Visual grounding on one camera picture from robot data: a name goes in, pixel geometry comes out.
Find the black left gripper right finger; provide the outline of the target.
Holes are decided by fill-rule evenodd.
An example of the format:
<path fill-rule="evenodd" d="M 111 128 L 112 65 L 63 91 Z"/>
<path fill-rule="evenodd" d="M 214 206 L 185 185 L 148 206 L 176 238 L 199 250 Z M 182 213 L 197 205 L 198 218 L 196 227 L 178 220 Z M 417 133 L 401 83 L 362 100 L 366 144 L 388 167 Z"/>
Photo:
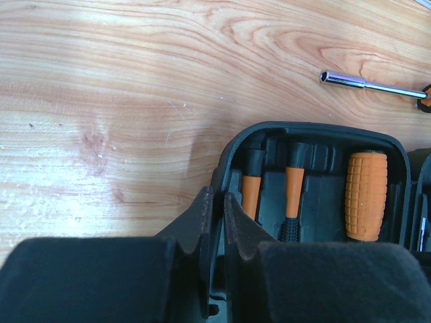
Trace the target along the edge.
<path fill-rule="evenodd" d="M 279 242 L 224 199 L 229 322 L 429 322 L 430 255 L 386 243 Z"/>

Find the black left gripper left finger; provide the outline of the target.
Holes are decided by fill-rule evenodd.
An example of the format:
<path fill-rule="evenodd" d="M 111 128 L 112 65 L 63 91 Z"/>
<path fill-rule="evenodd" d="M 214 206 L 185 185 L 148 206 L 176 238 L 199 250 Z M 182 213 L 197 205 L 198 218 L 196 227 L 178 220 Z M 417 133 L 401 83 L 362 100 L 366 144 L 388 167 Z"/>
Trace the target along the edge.
<path fill-rule="evenodd" d="M 32 238 L 1 267 L 2 322 L 204 322 L 213 192 L 152 237 Z"/>

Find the small orange black screwdriver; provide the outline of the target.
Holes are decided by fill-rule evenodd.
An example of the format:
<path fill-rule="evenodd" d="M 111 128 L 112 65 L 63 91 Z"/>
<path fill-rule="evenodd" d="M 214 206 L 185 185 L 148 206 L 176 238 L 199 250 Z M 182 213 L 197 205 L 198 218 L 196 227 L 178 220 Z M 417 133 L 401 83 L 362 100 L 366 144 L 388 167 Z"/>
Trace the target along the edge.
<path fill-rule="evenodd" d="M 281 242 L 299 241 L 300 222 L 298 211 L 309 150 L 306 143 L 294 143 L 290 148 L 285 168 L 286 217 L 279 232 Z"/>

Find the orange grid handle tool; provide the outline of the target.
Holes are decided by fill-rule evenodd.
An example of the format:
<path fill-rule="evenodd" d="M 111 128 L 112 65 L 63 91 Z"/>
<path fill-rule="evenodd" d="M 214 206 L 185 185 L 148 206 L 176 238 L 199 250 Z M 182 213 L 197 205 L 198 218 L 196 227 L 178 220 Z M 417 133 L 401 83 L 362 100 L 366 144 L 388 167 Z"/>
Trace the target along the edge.
<path fill-rule="evenodd" d="M 363 151 L 350 156 L 345 186 L 345 229 L 353 240 L 375 242 L 387 199 L 387 155 Z"/>

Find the black plastic tool case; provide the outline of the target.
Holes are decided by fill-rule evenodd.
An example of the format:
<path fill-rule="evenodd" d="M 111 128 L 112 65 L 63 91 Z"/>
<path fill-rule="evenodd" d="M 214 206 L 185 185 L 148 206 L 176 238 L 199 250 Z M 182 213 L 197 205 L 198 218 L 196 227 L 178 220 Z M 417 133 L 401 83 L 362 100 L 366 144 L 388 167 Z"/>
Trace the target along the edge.
<path fill-rule="evenodd" d="M 353 240 L 345 229 L 345 186 L 350 156 L 363 151 L 387 155 L 388 182 L 378 240 L 418 252 L 422 217 L 427 218 L 422 252 L 430 255 L 430 150 L 406 151 L 395 138 L 349 127 L 306 122 L 263 122 L 239 133 L 223 150 L 211 178 L 218 244 L 211 265 L 212 322 L 229 322 L 226 300 L 224 199 L 233 194 L 242 207 L 245 149 L 265 151 L 254 222 L 277 241 L 286 217 L 286 163 L 290 146 L 308 144 L 298 217 L 298 243 Z"/>

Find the silver orange utility knife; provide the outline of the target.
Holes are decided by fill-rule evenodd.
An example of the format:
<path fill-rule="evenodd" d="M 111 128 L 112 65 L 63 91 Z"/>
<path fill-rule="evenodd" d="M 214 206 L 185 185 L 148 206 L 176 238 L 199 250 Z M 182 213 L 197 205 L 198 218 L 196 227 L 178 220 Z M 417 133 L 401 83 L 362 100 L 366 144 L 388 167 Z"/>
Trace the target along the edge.
<path fill-rule="evenodd" d="M 423 250 L 424 236 L 426 233 L 426 223 L 427 223 L 427 218 L 422 217 L 420 221 L 420 230 L 418 235 L 418 252 L 422 252 Z"/>

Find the black orange screwdriver handle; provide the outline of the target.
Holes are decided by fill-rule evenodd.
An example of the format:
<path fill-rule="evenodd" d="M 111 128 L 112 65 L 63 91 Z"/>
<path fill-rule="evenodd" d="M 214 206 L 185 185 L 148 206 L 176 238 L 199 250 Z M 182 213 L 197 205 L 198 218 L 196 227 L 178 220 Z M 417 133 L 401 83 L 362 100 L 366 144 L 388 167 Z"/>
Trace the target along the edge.
<path fill-rule="evenodd" d="M 407 96 L 417 100 L 417 107 L 420 111 L 430 113 L 430 85 L 427 85 L 423 90 L 407 89 L 397 87 L 394 85 L 385 85 L 382 83 L 375 83 L 367 81 L 363 77 L 348 75 L 335 71 L 322 71 L 319 76 L 321 83 L 345 86 L 355 89 L 372 89 L 375 91 L 386 92 L 390 94 L 397 94 L 400 96 Z"/>

